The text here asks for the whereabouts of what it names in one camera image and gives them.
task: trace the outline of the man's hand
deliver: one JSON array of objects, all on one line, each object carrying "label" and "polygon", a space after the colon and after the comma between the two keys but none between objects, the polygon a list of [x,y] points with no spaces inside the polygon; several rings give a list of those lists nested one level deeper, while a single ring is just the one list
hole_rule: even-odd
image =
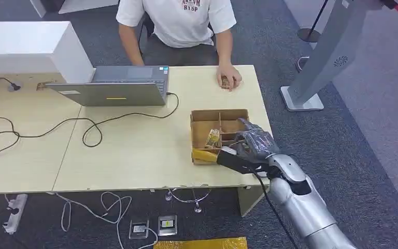
[{"label": "man's hand", "polygon": [[[223,82],[223,76],[228,79],[228,84]],[[217,82],[221,88],[232,91],[240,85],[241,75],[232,64],[219,64],[219,67],[217,68]]]}]

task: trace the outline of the laptop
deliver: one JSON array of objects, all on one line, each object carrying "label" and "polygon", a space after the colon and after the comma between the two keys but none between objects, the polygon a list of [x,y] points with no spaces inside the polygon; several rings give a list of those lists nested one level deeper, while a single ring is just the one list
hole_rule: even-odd
[{"label": "laptop", "polygon": [[99,66],[91,83],[46,86],[82,106],[162,106],[168,66]]}]

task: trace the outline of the robotic arm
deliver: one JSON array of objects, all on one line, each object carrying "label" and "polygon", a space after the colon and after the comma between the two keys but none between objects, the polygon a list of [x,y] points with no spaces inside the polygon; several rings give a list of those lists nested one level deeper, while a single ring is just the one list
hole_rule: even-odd
[{"label": "robotic arm", "polygon": [[242,174],[266,173],[271,180],[272,201],[281,207],[309,248],[356,248],[338,228],[310,177],[290,156],[280,153],[268,132],[240,120],[246,130],[237,134],[231,148],[221,149],[217,163]]}]

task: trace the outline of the white t-shirt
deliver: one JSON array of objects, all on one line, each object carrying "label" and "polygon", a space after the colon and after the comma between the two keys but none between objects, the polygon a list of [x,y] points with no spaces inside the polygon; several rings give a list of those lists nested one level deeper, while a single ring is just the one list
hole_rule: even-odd
[{"label": "white t-shirt", "polygon": [[236,24],[230,0],[121,0],[117,21],[135,27],[144,11],[158,38],[174,48],[212,45],[209,23],[216,34]]}]

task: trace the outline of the small package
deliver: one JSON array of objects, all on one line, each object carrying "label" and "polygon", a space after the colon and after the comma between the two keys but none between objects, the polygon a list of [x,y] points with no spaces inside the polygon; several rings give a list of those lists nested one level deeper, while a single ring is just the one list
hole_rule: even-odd
[{"label": "small package", "polygon": [[205,148],[214,149],[219,148],[220,131],[218,129],[211,129],[205,143]]}]

